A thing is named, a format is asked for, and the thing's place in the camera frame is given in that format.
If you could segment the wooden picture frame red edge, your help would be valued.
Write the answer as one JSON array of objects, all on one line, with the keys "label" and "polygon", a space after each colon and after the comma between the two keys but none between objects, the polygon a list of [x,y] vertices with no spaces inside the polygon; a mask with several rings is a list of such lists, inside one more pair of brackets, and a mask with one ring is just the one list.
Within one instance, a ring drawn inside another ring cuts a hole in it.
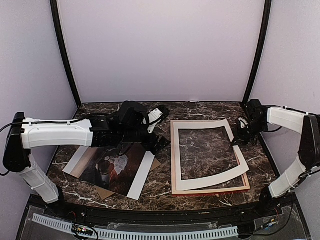
[{"label": "wooden picture frame red edge", "polygon": [[[223,173],[238,165],[224,128],[203,130],[179,130],[181,179],[193,180]],[[184,191],[174,196],[213,195],[249,190],[247,172],[227,182]]]}]

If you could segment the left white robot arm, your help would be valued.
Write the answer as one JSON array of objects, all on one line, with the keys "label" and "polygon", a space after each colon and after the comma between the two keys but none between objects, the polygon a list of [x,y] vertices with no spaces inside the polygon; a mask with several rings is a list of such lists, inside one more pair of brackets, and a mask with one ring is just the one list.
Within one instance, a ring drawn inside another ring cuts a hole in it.
[{"label": "left white robot arm", "polygon": [[59,146],[78,146],[80,152],[71,159],[72,168],[82,172],[88,155],[92,164],[89,176],[94,183],[138,200],[155,156],[170,144],[155,134],[156,126],[168,113],[155,108],[144,112],[95,113],[71,120],[39,120],[18,112],[6,127],[8,135],[3,165],[8,173],[16,173],[60,218],[71,213],[61,187],[41,168],[41,157],[53,159]]}]

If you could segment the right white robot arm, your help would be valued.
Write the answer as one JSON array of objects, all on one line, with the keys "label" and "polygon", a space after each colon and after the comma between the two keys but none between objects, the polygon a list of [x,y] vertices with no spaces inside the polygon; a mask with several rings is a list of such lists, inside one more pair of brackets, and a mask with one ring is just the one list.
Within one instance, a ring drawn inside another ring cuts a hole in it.
[{"label": "right white robot arm", "polygon": [[255,213],[266,217],[275,208],[272,199],[291,191],[309,194],[320,189],[320,104],[310,99],[294,105],[263,104],[251,99],[241,104],[245,116],[237,119],[234,145],[254,144],[258,137],[274,158],[281,174],[266,187]]}]

